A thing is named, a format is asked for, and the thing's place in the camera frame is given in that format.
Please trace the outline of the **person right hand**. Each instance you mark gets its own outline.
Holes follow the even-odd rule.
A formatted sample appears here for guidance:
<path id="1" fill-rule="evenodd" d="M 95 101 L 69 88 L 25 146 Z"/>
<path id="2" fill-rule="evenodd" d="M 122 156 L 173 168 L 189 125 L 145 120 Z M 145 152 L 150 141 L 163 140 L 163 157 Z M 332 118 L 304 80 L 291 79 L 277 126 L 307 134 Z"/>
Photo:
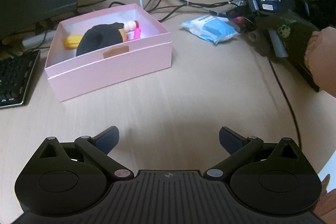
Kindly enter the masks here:
<path id="1" fill-rule="evenodd" d="M 305 52 L 305 65 L 313 81 L 322 90 L 335 97 L 336 94 L 336 29 L 324 28 L 314 31 Z"/>

